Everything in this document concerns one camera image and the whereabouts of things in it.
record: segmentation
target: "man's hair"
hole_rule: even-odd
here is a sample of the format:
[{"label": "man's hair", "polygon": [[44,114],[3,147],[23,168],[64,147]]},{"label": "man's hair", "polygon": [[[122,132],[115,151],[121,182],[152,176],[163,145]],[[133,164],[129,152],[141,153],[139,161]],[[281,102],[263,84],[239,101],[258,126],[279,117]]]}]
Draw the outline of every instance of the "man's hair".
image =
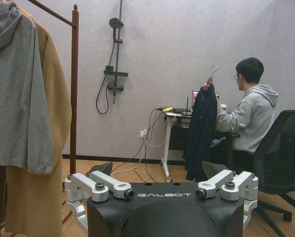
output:
[{"label": "man's hair", "polygon": [[247,58],[236,65],[237,74],[241,74],[247,83],[259,83],[264,72],[263,64],[256,58]]}]

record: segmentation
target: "beige trench coat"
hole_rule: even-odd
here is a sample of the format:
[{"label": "beige trench coat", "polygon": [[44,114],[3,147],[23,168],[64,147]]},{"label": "beige trench coat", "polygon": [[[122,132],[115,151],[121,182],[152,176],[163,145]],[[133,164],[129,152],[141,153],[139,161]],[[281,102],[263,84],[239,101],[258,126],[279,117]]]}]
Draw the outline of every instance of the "beige trench coat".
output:
[{"label": "beige trench coat", "polygon": [[[32,18],[25,10],[21,11]],[[28,237],[60,237],[62,232],[62,150],[71,123],[71,105],[64,73],[48,31],[38,30],[45,94],[54,147],[53,170],[48,175],[7,168],[8,199],[5,231]]]}]

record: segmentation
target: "coat hanger hook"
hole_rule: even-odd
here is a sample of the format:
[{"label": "coat hanger hook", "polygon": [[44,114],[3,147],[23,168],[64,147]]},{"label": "coat hanger hook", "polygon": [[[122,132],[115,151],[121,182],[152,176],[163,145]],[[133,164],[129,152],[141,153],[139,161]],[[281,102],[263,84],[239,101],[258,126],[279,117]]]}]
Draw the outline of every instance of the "coat hanger hook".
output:
[{"label": "coat hanger hook", "polygon": [[212,68],[214,68],[214,71],[212,72],[211,77],[213,77],[213,74],[216,73],[216,71],[217,71],[217,65],[213,65],[213,66],[211,67],[211,69],[212,69]]}]

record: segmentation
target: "clothes hanger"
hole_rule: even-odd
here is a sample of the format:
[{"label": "clothes hanger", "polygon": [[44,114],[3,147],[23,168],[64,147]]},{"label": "clothes hanger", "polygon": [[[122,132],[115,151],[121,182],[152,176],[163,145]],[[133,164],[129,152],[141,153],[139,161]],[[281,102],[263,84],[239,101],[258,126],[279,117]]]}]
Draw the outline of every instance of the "clothes hanger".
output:
[{"label": "clothes hanger", "polygon": [[217,71],[217,65],[213,65],[213,66],[211,67],[211,69],[212,69],[212,68],[214,68],[214,71],[212,72],[211,77],[209,77],[209,79],[207,80],[207,85],[210,85],[210,84],[213,83],[213,75],[214,75],[214,73],[216,73],[216,71]]}]

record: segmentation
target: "power cord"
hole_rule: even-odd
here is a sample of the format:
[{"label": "power cord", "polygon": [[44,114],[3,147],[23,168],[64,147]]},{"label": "power cord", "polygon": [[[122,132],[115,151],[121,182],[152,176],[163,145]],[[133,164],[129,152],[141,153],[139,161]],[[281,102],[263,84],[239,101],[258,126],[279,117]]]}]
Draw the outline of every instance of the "power cord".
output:
[{"label": "power cord", "polygon": [[[151,112],[150,116],[149,116],[149,126],[150,126],[150,124],[151,124],[152,113],[153,113],[154,111],[156,111],[156,113],[155,113],[155,116],[154,116],[153,128],[152,128],[152,130],[151,130],[151,136],[150,136],[150,138],[149,138],[149,140],[148,140],[149,142],[150,142],[151,139],[152,139],[153,130],[154,130],[154,125],[155,125],[156,121],[160,118],[160,116],[162,115],[162,113],[159,113],[158,117],[156,118],[156,116],[157,116],[157,112],[158,112],[159,110],[158,110],[158,109],[153,110],[153,111]],[[149,130],[147,131],[147,134],[146,134],[146,140],[148,139],[148,135],[149,135]],[[148,170],[147,170],[146,154],[147,154],[147,144],[145,143],[145,155],[144,155],[144,159],[145,159],[145,171],[146,171],[146,173],[148,173],[148,175],[151,177],[151,179],[152,179],[155,183],[157,183],[157,181],[153,178],[153,176],[152,176],[152,175],[148,172]]]},{"label": "power cord", "polygon": [[[156,110],[158,110],[158,109],[154,109],[154,110],[151,111],[151,113],[150,113],[150,120],[151,120],[152,113],[153,113],[154,111],[156,111]],[[154,125],[155,125],[155,123],[157,122],[157,120],[159,119],[160,115],[159,115],[158,118],[153,122],[152,126],[150,125],[151,123],[149,122],[149,127],[148,127],[148,129],[147,129],[147,134],[148,134],[148,132],[149,132],[151,129],[154,128]],[[112,170],[112,172],[115,171],[116,169],[118,169],[119,167],[125,165],[126,163],[129,163],[130,161],[132,161],[132,160],[133,160],[133,159],[139,154],[139,152],[141,151],[141,149],[143,148],[143,146],[144,146],[144,143],[142,143],[142,145],[140,146],[139,150],[136,152],[136,154],[135,154],[134,156],[132,156],[132,157],[131,157],[130,159],[128,159],[126,162],[124,162],[124,163],[118,165],[116,168],[114,168],[114,169]]]},{"label": "power cord", "polygon": [[[122,173],[122,172],[135,172],[137,174],[137,176],[143,181],[143,182],[146,182],[148,180],[148,176],[146,173],[144,173],[143,171],[141,170],[138,170],[136,169],[138,167],[138,165],[141,163],[142,159],[143,159],[143,156],[144,156],[144,151],[142,151],[142,155],[141,155],[141,158],[139,159],[138,163],[136,164],[136,166],[132,167],[131,169],[125,169],[125,170],[120,170],[120,171],[115,171],[115,172],[112,172],[111,175],[112,177],[114,177],[116,174],[118,173]],[[143,179],[138,173],[142,173],[145,175],[145,179]]]},{"label": "power cord", "polygon": [[[172,128],[172,126],[173,126],[173,124],[174,124],[175,118],[176,118],[176,116],[173,117],[173,120],[172,120],[172,123],[171,123],[170,129]],[[165,143],[165,141],[166,141],[166,138],[165,138],[165,140],[164,140],[161,144],[159,144],[159,145],[157,145],[157,146],[154,146],[154,145],[150,144],[150,143],[145,139],[144,136],[143,136],[143,139],[144,139],[144,141],[145,141],[145,143],[146,143],[147,145],[149,145],[150,147],[153,147],[153,148],[161,147],[161,146]]]},{"label": "power cord", "polygon": [[[108,66],[111,65],[111,60],[112,60],[112,56],[113,56],[114,46],[115,46],[115,43],[113,43],[113,46],[112,46],[112,52],[111,52],[111,56],[110,56],[110,60],[109,60],[109,64],[108,64]],[[102,87],[103,87],[103,84],[104,84],[106,78],[107,78],[107,75],[104,75],[103,81],[102,81],[102,83],[101,83],[101,86],[100,86],[100,89],[99,89],[99,91],[98,91],[97,98],[96,98],[96,108],[97,108],[98,112],[99,112],[100,114],[102,114],[102,115],[105,115],[105,114],[108,113],[108,111],[109,111],[108,86],[106,87],[106,102],[107,102],[107,110],[104,111],[104,112],[102,112],[102,111],[100,111],[99,106],[98,106],[99,95],[100,95],[101,89],[102,89]]]}]

